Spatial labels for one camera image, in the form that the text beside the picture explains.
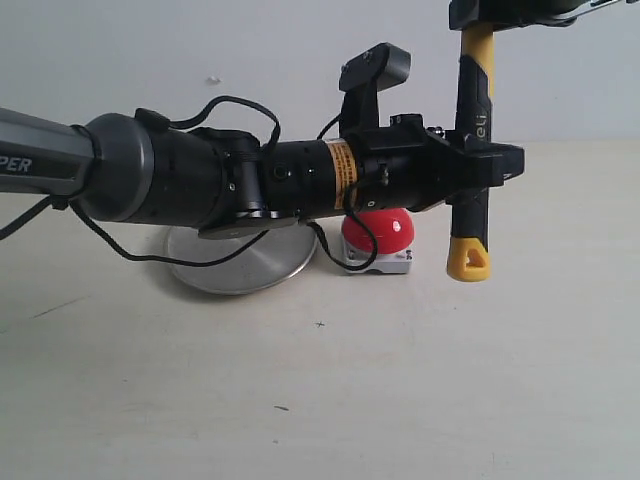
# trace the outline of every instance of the white table surface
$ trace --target white table surface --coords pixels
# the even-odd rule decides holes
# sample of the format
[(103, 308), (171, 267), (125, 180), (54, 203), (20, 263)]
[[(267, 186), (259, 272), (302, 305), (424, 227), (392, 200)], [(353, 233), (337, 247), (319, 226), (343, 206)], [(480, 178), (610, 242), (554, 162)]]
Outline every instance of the white table surface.
[[(407, 276), (319, 251), (243, 298), (46, 212), (0, 244), (0, 478), (637, 479), (639, 152), (528, 146), (473, 285), (444, 273), (448, 207), (415, 215)], [(2, 223), (34, 203), (0, 199)]]

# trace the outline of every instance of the wire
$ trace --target wire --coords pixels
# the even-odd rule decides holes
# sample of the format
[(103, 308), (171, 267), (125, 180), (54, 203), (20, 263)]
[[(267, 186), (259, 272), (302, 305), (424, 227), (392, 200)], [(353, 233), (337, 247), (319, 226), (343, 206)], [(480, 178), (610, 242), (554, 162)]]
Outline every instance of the wire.
[(213, 109), (221, 103), (235, 103), (238, 105), (242, 105), (256, 110), (269, 119), (273, 120), (275, 126), (271, 131), (271, 137), (269, 138), (269, 141), (262, 147), (263, 153), (270, 154), (273, 152), (276, 144), (278, 143), (278, 140), (280, 139), (280, 133), (282, 132), (278, 117), (276, 117), (276, 115), (268, 108), (260, 105), (257, 102), (253, 102), (245, 98), (232, 97), (230, 95), (222, 95), (220, 97), (216, 97), (209, 103), (207, 103), (205, 107), (200, 111), (200, 113), (198, 113), (194, 117), (188, 118), (187, 120), (172, 121), (169, 123), (169, 125), (171, 126), (171, 128), (174, 128), (176, 130), (188, 130), (190, 128), (197, 127), (198, 125), (203, 123), (209, 117)]
[[(322, 140), (322, 138), (327, 134), (327, 132), (331, 130), (331, 128), (339, 121), (340, 121), (340, 115), (338, 114), (334, 118), (332, 118), (331, 121), (327, 123), (327, 125), (325, 125), (325, 127), (318, 134), (317, 139)], [(360, 228), (362, 228), (365, 231), (367, 236), (371, 239), (371, 244), (373, 245), (371, 254), (369, 255), (369, 258), (365, 260), (364, 263), (360, 265), (349, 265), (339, 260), (338, 258), (334, 257), (331, 254), (331, 249), (329, 248), (329, 242), (327, 241), (327, 235), (325, 234), (324, 229), (315, 221), (307, 222), (307, 226), (310, 227), (315, 232), (316, 237), (318, 237), (318, 242), (320, 243), (320, 246), (322, 247), (324, 252), (327, 254), (329, 259), (339, 267), (347, 270), (348, 272), (362, 272), (367, 268), (369, 268), (373, 264), (373, 262), (375, 262), (376, 259), (378, 258), (378, 239), (376, 238), (376, 235), (371, 231), (371, 229), (367, 226), (367, 224), (364, 223), (362, 219), (358, 216), (358, 214), (353, 211), (354, 205), (352, 205), (353, 193), (356, 191), (356, 189), (366, 187), (375, 183), (378, 183), (378, 181), (371, 180), (371, 179), (358, 180), (357, 182), (349, 185), (344, 192), (345, 216), (353, 220), (356, 223), (356, 225), (358, 225)]]
[(42, 200), (40, 200), (33, 207), (31, 207), (29, 210), (24, 212), (14, 221), (12, 221), (9, 225), (7, 225), (2, 230), (0, 230), (0, 241), (16, 233), (18, 230), (20, 230), (27, 223), (29, 223), (31, 220), (33, 220), (38, 215), (40, 215), (47, 207), (49, 207), (52, 204), (53, 204), (53, 197), (51, 196), (45, 197)]
[(316, 140), (322, 140), (324, 136), (329, 132), (329, 130), (331, 130), (333, 126), (339, 121), (340, 121), (340, 114), (333, 117), (331, 121), (327, 123), (322, 130), (320, 130), (320, 133), (318, 134), (318, 137), (316, 138)]
[(217, 260), (211, 260), (208, 262), (191, 262), (188, 260), (178, 260), (176, 258), (163, 257), (161, 255), (134, 255), (132, 253), (127, 252), (124, 248), (122, 248), (114, 239), (109, 235), (106, 231), (100, 228), (89, 216), (84, 213), (84, 211), (80, 208), (80, 206), (76, 202), (70, 203), (71, 210), (75, 213), (78, 218), (84, 223), (87, 227), (89, 227), (96, 235), (102, 238), (118, 255), (124, 257), (125, 259), (131, 262), (161, 262), (161, 263), (169, 263), (171, 265), (180, 265), (183, 267), (194, 267), (194, 268), (207, 268), (207, 267), (215, 267), (217, 265), (221, 265), (223, 263), (229, 262), (233, 260), (240, 254), (244, 253), (249, 248), (253, 247), (258, 241), (260, 241), (264, 236), (269, 232), (265, 230), (264, 232), (259, 233), (247, 243), (245, 243), (242, 247), (236, 250), (233, 253), (230, 253), (226, 257), (219, 258)]

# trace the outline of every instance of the metal lid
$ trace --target metal lid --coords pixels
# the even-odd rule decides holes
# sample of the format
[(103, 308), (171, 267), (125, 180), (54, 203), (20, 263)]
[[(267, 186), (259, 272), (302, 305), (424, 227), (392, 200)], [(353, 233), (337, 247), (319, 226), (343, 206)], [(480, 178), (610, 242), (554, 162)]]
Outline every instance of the metal lid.
[[(170, 229), (165, 242), (168, 256), (206, 262), (224, 257), (253, 236), (227, 240), (204, 240), (187, 227)], [(244, 295), (281, 283), (300, 272), (311, 260), (317, 245), (313, 230), (293, 226), (271, 230), (263, 239), (233, 260), (210, 268), (171, 265), (181, 282), (218, 295)]]

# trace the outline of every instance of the warning label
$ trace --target warning label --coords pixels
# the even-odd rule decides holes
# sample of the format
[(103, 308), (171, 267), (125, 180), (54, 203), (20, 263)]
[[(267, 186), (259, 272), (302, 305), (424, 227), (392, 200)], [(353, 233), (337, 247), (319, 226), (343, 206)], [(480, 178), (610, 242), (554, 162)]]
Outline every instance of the warning label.
[[(336, 172), (336, 203), (335, 209), (342, 210), (344, 208), (344, 195), (347, 187), (358, 181), (358, 169), (356, 168), (356, 159), (351, 152), (349, 144), (344, 140), (327, 140), (325, 142), (331, 156), (333, 157), (333, 166)], [(355, 201), (356, 192), (354, 190), (351, 202)]]

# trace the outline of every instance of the red emergency stop button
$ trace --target red emergency stop button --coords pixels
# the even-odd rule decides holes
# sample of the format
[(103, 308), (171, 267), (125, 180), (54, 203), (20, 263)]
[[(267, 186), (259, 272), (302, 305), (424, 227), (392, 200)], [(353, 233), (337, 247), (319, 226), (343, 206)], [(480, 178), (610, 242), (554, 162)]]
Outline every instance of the red emergency stop button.
[[(378, 240), (378, 253), (389, 255), (406, 249), (413, 243), (415, 230), (411, 216), (404, 208), (358, 214)], [(367, 232), (351, 218), (342, 222), (342, 235), (354, 248), (371, 252), (373, 243)]]

